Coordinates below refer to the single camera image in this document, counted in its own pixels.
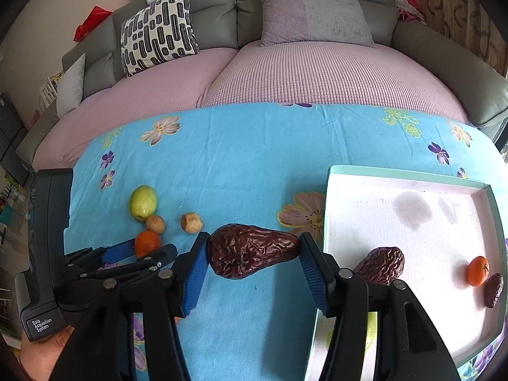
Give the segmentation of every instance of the human hand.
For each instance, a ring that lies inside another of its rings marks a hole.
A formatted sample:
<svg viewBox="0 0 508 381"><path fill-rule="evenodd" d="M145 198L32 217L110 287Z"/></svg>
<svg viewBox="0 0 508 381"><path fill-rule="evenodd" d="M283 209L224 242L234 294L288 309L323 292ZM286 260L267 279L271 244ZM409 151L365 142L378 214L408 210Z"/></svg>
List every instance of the human hand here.
<svg viewBox="0 0 508 381"><path fill-rule="evenodd" d="M52 336L30 342L25 332L21 336L19 361L35 381L48 381L55 364L74 328L67 327Z"/></svg>

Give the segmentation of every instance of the curtain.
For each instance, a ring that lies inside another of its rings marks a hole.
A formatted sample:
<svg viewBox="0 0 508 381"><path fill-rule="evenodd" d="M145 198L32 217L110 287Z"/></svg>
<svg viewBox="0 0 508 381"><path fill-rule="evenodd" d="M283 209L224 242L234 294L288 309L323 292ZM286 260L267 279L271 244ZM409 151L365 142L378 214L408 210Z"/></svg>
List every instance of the curtain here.
<svg viewBox="0 0 508 381"><path fill-rule="evenodd" d="M506 77L508 46L478 0L419 0L429 27L454 40Z"/></svg>

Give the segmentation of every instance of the wrinkled date skin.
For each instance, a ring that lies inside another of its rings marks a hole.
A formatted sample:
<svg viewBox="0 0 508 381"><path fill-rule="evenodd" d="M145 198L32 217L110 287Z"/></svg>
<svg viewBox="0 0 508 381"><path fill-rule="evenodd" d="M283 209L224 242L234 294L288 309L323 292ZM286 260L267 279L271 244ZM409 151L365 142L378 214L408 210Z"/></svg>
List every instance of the wrinkled date skin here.
<svg viewBox="0 0 508 381"><path fill-rule="evenodd" d="M375 248L354 270L367 282L389 285L402 275L404 254L396 246Z"/></svg>
<svg viewBox="0 0 508 381"><path fill-rule="evenodd" d="M503 292L503 277L501 274L492 275L485 283L484 299L487 308L493 308Z"/></svg>
<svg viewBox="0 0 508 381"><path fill-rule="evenodd" d="M245 278L267 266L290 261L299 253L296 236L241 224L221 226L212 234L207 247L213 271L229 279Z"/></svg>

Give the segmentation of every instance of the gray leather sofa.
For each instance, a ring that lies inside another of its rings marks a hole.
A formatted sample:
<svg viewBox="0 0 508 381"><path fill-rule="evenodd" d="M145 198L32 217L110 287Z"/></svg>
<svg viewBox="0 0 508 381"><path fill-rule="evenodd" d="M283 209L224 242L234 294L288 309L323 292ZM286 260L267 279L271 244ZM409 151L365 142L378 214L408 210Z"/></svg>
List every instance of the gray leather sofa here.
<svg viewBox="0 0 508 381"><path fill-rule="evenodd" d="M200 49L241 48L259 40L262 30L260 0L190 0L192 27ZM427 68L443 81L462 103L469 120L495 141L508 117L508 82L474 54L417 22L398 20L394 0L360 0L375 43L395 48ZM124 77L120 62L121 24L146 7L145 0L133 0L116 10L81 43L62 58L67 70L86 53L85 79L97 73L97 64L113 53L109 70L111 84ZM56 124L50 107L18 148L31 164L45 133Z"/></svg>

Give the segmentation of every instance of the dark cabinet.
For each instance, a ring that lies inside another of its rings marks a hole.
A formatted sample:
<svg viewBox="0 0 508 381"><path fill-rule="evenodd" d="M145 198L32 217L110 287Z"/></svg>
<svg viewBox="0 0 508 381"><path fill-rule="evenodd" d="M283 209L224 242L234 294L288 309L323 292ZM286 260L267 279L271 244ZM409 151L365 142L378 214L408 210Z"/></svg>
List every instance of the dark cabinet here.
<svg viewBox="0 0 508 381"><path fill-rule="evenodd" d="M23 185L29 172L23 166L16 148L19 146L27 131L16 113L12 103L0 95L0 166Z"/></svg>

